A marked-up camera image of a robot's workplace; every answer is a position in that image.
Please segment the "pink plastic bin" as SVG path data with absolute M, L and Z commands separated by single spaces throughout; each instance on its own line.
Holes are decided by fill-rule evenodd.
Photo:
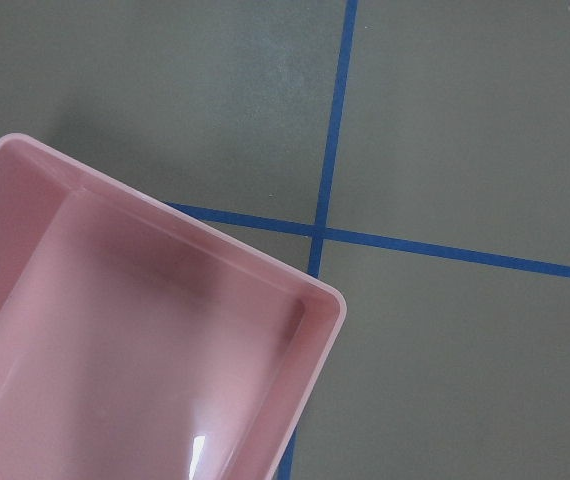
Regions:
M 346 310 L 259 250 L 0 138 L 0 479 L 269 479 Z

